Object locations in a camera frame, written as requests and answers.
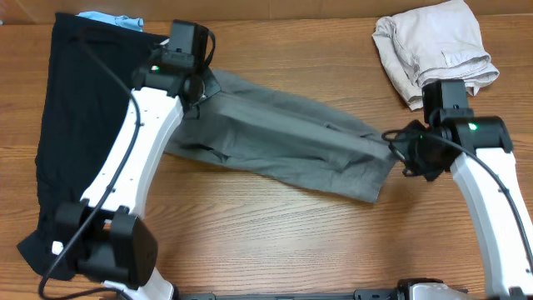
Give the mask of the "grey shorts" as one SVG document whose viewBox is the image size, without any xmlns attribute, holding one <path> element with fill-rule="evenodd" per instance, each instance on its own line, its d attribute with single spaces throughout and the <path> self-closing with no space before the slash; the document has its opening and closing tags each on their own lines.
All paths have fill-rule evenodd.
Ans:
<svg viewBox="0 0 533 300">
<path fill-rule="evenodd" d="M 214 76 L 220 91 L 186 115 L 166 153 L 376 202 L 396 163 L 380 132 L 312 99 Z"/>
</svg>

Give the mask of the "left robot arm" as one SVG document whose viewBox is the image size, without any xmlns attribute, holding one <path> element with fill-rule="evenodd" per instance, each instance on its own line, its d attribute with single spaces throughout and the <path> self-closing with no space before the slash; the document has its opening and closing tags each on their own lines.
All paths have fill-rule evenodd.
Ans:
<svg viewBox="0 0 533 300">
<path fill-rule="evenodd" d="M 129 100 L 122 127 L 107 159 L 76 203 L 55 212 L 55 258 L 38 286 L 61 264 L 100 282 L 98 292 L 123 299 L 177 299 L 177 288 L 156 268 L 158 245 L 143 218 L 147 193 L 163 150 L 184 115 L 198 109 L 209 88 L 203 75 L 216 48 L 213 32 L 176 20 L 122 85 Z"/>
</svg>

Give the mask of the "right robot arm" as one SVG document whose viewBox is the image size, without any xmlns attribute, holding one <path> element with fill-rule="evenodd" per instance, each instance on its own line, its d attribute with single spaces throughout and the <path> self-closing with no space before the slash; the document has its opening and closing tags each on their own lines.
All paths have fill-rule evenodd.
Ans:
<svg viewBox="0 0 533 300">
<path fill-rule="evenodd" d="M 382 134 L 407 177 L 451 173 L 476 231 L 489 299 L 532 297 L 532 221 L 504 121 L 477 117 L 461 80 L 422 88 L 424 120 Z"/>
</svg>

